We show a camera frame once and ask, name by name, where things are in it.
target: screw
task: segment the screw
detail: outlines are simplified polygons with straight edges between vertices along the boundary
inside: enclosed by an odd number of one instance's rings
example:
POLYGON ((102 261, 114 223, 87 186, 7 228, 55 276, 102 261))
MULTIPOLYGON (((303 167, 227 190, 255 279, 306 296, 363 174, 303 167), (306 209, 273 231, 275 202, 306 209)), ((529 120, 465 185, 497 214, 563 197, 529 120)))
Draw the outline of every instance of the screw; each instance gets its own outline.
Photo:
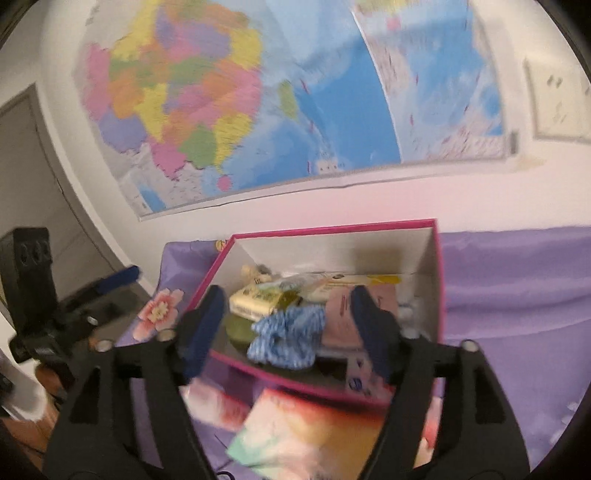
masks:
POLYGON ((156 339, 159 342, 168 342, 176 336, 177 336, 177 332, 175 332, 174 330, 169 328, 166 330, 162 330, 162 332, 159 332, 158 335, 156 336, 156 339))
POLYGON ((113 348, 113 341, 112 340, 101 340, 100 342, 96 342, 95 350, 99 353, 108 352, 113 348))
POLYGON ((462 348, 466 352, 476 353, 480 350, 480 346, 474 340, 464 340, 462 342, 462 348))
POLYGON ((418 330, 412 327, 403 328, 400 334, 407 340, 416 340, 421 336, 418 330))

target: open box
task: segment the open box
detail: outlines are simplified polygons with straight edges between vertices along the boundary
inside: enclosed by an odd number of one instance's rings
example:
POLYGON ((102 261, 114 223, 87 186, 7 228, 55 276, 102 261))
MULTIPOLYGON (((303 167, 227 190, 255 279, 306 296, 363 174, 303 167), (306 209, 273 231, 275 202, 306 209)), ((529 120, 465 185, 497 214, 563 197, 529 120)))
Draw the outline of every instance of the open box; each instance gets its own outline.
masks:
MULTIPOLYGON (((226 297, 242 288, 244 265, 265 265, 281 274, 398 274, 405 295, 423 299, 422 320, 415 326, 432 340, 439 340, 444 318, 441 262, 435 220, 235 235, 207 273, 189 309, 198 305, 210 285, 219 285, 226 297)), ((216 334, 210 356, 257 379, 311 397, 351 404, 384 403, 354 394, 344 382, 314 371, 262 368, 234 348, 223 326, 216 334)))

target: purple cloth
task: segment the purple cloth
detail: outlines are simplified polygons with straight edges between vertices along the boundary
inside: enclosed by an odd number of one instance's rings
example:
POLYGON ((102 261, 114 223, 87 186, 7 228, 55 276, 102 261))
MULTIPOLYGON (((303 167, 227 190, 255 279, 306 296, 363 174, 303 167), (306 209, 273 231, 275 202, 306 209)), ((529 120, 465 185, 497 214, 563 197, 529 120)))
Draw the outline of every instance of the purple cloth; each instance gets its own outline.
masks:
POLYGON ((442 235, 446 343, 478 341, 537 465, 591 380, 591 229, 442 235))
MULTIPOLYGON (((542 460, 572 417, 591 380, 591 228, 441 236, 446 343, 478 341, 513 406, 532 466, 542 460)), ((217 256, 214 242, 165 247, 158 290, 185 292, 182 314, 217 256)), ((129 329, 119 344, 134 343, 129 329)), ((252 404, 264 384, 210 359, 204 375, 252 404)), ((159 464, 143 385, 134 382, 138 441, 159 464)), ((232 434, 196 422, 217 469, 229 462, 232 434)), ((236 478, 259 478, 235 463, 236 478)))

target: world map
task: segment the world map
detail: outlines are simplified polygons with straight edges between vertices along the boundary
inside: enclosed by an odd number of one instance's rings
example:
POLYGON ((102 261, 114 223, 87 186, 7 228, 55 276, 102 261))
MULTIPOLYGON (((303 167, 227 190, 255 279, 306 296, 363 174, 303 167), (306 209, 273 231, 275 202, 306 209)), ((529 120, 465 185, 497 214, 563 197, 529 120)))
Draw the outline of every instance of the world map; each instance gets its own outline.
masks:
POLYGON ((99 0, 74 78, 138 216, 506 155, 466 0, 99 0))

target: door frame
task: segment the door frame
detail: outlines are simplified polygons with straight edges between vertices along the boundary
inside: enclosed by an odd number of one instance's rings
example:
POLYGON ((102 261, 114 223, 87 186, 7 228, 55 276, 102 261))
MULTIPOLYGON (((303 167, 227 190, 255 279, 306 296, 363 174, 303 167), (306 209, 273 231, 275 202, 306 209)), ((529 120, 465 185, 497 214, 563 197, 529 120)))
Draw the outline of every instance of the door frame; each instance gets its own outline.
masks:
MULTIPOLYGON (((70 206, 72 213, 82 227, 82 230, 94 244, 100 255, 111 266, 111 268, 114 271, 121 270, 124 267, 123 263, 111 250, 109 244, 105 241, 98 228, 95 226, 94 222, 86 212, 86 209, 78 199, 78 196, 76 195, 76 192, 74 191, 74 188, 72 187, 72 184, 70 183, 70 180, 64 171, 61 161, 57 156, 53 142, 49 132, 47 131, 43 112, 41 111, 37 86, 34 83, 29 85, 29 87, 17 94, 8 102, 0 105, 0 118, 2 118, 5 113, 21 102, 28 102, 29 104, 35 123, 35 130, 37 131, 37 136, 39 137, 39 142, 43 151, 43 155, 45 156, 45 160, 49 165, 49 168, 53 173, 53 176, 67 204, 70 206)), ((2 313, 2 315, 4 315, 4 317, 10 321, 10 315, 4 301, 0 301, 0 313, 2 313)))

